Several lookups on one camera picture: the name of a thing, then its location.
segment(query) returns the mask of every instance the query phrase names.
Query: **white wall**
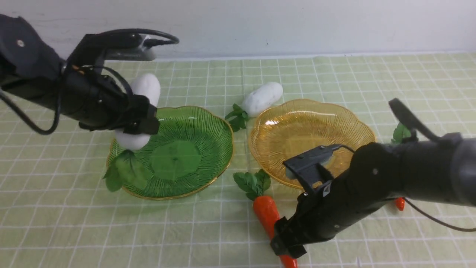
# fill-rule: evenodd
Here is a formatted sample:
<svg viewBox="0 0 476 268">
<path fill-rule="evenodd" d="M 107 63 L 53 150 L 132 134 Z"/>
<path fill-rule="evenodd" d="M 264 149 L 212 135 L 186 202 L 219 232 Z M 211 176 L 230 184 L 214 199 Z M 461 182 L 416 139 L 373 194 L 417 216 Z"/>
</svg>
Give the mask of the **white wall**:
<svg viewBox="0 0 476 268">
<path fill-rule="evenodd" d="M 476 50 L 476 0 L 5 0 L 61 56 L 86 33 L 153 28 L 163 57 Z"/>
</svg>

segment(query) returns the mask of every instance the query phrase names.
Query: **glass plate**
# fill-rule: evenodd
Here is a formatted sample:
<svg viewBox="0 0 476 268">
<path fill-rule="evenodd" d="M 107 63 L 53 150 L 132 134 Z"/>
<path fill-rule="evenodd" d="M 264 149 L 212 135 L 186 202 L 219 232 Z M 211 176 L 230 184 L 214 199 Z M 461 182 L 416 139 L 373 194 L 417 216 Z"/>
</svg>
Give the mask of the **glass plate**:
<svg viewBox="0 0 476 268">
<path fill-rule="evenodd" d="M 152 172 L 147 186 L 125 185 L 130 194 L 146 199 L 189 196 L 213 183 L 233 157 L 233 131 L 223 119 L 197 106 L 160 108 L 159 132 L 134 152 Z M 107 165 L 124 148 L 114 140 Z"/>
<path fill-rule="evenodd" d="M 259 165 L 279 182 L 302 189 L 286 177 L 283 161 L 320 145 L 345 144 L 357 149 L 377 139 L 348 109 L 331 103 L 297 99 L 264 111 L 255 121 L 248 145 Z M 352 153 L 339 149 L 324 166 L 336 177 L 350 165 Z"/>
</svg>

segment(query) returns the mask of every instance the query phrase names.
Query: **white radish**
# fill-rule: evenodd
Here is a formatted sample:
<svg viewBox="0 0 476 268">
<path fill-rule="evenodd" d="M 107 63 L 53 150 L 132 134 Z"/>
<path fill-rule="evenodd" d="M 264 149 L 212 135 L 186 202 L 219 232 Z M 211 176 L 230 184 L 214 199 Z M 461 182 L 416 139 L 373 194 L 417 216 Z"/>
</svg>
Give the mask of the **white radish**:
<svg viewBox="0 0 476 268">
<path fill-rule="evenodd" d="M 160 83 L 157 77 L 151 73 L 146 73 L 137 77 L 130 85 L 132 92 L 135 95 L 146 96 L 149 103 L 157 107 L 160 97 Z M 148 134 L 126 134 L 124 129 L 116 129 L 116 141 L 122 147 L 136 151 L 144 147 L 150 139 Z"/>
<path fill-rule="evenodd" d="M 276 82 L 268 82 L 256 89 L 241 104 L 241 108 L 249 117 L 257 117 L 271 107 L 283 95 L 283 87 Z"/>
</svg>

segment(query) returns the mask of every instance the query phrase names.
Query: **light green tablecloth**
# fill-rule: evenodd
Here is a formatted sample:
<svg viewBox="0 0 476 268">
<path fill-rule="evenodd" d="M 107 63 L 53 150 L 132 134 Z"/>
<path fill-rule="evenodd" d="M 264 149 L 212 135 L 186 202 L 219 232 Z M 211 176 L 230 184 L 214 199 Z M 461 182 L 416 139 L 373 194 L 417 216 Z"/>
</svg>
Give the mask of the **light green tablecloth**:
<svg viewBox="0 0 476 268">
<path fill-rule="evenodd" d="M 162 85 L 160 106 L 199 105 L 218 116 L 244 94 L 280 82 L 280 101 L 308 98 L 347 107 L 387 142 L 397 124 L 387 101 L 403 100 L 437 134 L 476 135 L 476 55 L 316 57 L 210 62 L 112 62 L 131 80 L 144 72 Z M 52 113 L 19 101 L 43 126 Z M 86 132 L 63 118 L 56 133 L 34 134 L 0 108 L 0 267 L 279 267 L 251 203 L 232 173 L 257 171 L 247 132 L 236 134 L 230 168 L 204 191 L 173 201 L 109 193 L 100 180 L 110 132 Z M 291 216 L 297 190 L 268 194 Z M 476 210 L 418 202 L 463 227 Z M 301 267 L 471 268 L 475 235 L 450 231 L 407 206 L 386 207 L 326 243 L 308 246 Z"/>
</svg>

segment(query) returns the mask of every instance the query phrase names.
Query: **yellow plate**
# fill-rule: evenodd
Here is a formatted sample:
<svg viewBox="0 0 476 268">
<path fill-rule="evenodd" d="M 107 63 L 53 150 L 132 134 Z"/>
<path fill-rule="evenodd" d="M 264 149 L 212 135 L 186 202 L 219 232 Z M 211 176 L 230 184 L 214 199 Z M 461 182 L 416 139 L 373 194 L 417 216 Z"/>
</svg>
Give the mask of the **yellow plate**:
<svg viewBox="0 0 476 268">
<path fill-rule="evenodd" d="M 283 161 L 320 145 L 345 144 L 356 150 L 376 140 L 370 127 L 348 109 L 297 99 L 264 111 L 255 121 L 248 145 L 271 177 L 302 189 L 297 180 L 286 177 Z M 336 177 L 349 167 L 351 158 L 352 153 L 342 148 L 324 166 Z"/>
</svg>

